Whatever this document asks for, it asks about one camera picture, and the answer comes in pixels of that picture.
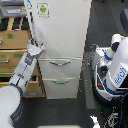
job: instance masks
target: black floor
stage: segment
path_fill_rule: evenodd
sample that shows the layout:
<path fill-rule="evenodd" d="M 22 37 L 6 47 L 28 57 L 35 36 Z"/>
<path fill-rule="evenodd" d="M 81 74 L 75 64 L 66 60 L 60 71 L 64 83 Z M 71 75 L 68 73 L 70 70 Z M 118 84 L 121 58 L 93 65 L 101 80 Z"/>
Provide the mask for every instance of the black floor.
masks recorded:
<path fill-rule="evenodd" d="M 91 51 L 92 44 L 109 46 L 114 33 L 126 36 L 119 18 L 121 10 L 125 8 L 128 8 L 127 0 L 124 3 L 120 0 L 106 0 L 104 4 L 92 1 L 85 52 Z M 92 128 L 91 115 L 98 117 L 101 128 L 105 123 L 105 118 L 99 110 L 86 108 L 85 94 L 80 91 L 77 99 L 23 98 L 23 106 L 23 114 L 16 122 L 15 128 L 36 128 L 45 125 L 79 125 L 83 128 Z"/>

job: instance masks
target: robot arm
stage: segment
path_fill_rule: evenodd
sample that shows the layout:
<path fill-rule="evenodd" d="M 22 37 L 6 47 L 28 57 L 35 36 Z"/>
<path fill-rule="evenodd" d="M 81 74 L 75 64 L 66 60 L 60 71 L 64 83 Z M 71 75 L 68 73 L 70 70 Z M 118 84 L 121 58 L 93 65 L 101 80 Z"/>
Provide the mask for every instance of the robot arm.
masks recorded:
<path fill-rule="evenodd" d="M 28 45 L 28 53 L 24 53 L 9 81 L 9 85 L 0 88 L 1 128 L 13 128 L 13 124 L 20 118 L 22 113 L 21 95 L 25 92 L 34 71 L 36 58 L 44 50 L 44 46 L 39 48 L 31 44 Z"/>

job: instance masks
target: drawer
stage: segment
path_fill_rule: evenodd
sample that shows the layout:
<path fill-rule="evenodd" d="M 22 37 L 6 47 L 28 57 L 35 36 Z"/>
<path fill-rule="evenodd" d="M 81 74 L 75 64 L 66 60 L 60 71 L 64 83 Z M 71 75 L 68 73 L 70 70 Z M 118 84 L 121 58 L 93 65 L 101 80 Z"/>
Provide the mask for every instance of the drawer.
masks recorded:
<path fill-rule="evenodd" d="M 79 79 L 44 79 L 47 99 L 77 98 Z"/>
<path fill-rule="evenodd" d="M 10 77 L 14 73 L 16 67 L 0 67 L 0 77 Z M 34 75 L 39 75 L 38 67 L 36 66 L 33 71 Z"/>
<path fill-rule="evenodd" d="M 6 81 L 6 82 L 0 82 L 0 87 L 8 85 L 8 81 L 10 80 L 10 77 L 0 77 L 0 81 Z M 28 87 L 23 94 L 23 96 L 36 96 L 36 95 L 41 95 L 42 90 L 40 87 L 40 82 L 39 82 L 39 76 L 36 76 L 36 79 L 30 80 Z"/>
<path fill-rule="evenodd" d="M 82 58 L 38 60 L 42 78 L 79 77 Z"/>
<path fill-rule="evenodd" d="M 24 6 L 3 6 L 0 9 L 4 17 L 25 17 L 27 15 Z"/>
<path fill-rule="evenodd" d="M 26 49 L 0 50 L 0 68 L 3 66 L 17 66 L 26 51 Z"/>
<path fill-rule="evenodd" d="M 29 32 L 27 30 L 19 31 L 0 31 L 0 49 L 22 49 L 27 48 L 27 40 L 29 40 Z"/>

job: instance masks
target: white robot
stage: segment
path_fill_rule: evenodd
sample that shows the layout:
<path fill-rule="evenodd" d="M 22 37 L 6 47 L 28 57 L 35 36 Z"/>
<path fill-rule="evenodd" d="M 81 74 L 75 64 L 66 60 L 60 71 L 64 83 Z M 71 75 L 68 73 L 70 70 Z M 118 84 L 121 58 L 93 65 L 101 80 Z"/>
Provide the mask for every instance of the white robot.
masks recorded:
<path fill-rule="evenodd" d="M 96 48 L 92 69 L 95 96 L 102 103 L 118 104 L 128 90 L 128 37 L 114 34 L 111 47 Z"/>
<path fill-rule="evenodd" d="M 37 47 L 28 41 L 28 53 L 24 53 L 17 68 L 15 69 L 9 85 L 0 88 L 0 127 L 13 128 L 13 124 L 20 118 L 22 113 L 21 95 L 25 92 L 37 58 L 44 46 Z"/>

